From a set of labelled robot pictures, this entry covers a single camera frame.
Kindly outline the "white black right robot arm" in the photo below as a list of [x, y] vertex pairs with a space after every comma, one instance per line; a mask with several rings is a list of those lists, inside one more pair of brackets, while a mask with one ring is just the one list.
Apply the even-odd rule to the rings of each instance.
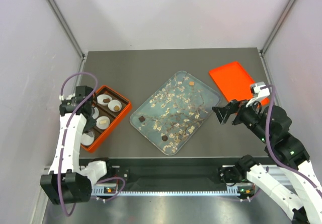
[[287, 214], [292, 223], [321, 223], [321, 184], [314, 173], [304, 144], [289, 132], [292, 123], [278, 106], [262, 109], [260, 102], [232, 100], [213, 107], [220, 124], [235, 115], [233, 125], [245, 125], [261, 142], [265, 152], [288, 178], [293, 190], [269, 174], [254, 157], [245, 155], [231, 168], [232, 182], [250, 182], [265, 192]]

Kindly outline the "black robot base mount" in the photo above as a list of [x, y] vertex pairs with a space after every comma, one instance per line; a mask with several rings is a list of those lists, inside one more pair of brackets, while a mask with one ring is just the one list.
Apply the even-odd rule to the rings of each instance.
[[128, 188], [211, 187], [246, 182], [256, 162], [239, 158], [105, 158], [108, 176], [126, 179]]

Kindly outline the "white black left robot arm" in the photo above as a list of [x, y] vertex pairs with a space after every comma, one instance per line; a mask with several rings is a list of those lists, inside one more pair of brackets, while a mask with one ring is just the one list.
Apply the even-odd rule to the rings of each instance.
[[40, 185], [52, 204], [87, 202], [93, 186], [101, 179], [109, 182], [114, 170], [106, 160], [79, 165], [79, 150], [85, 134], [96, 124], [92, 114], [93, 88], [79, 86], [59, 106], [59, 138], [54, 160]]

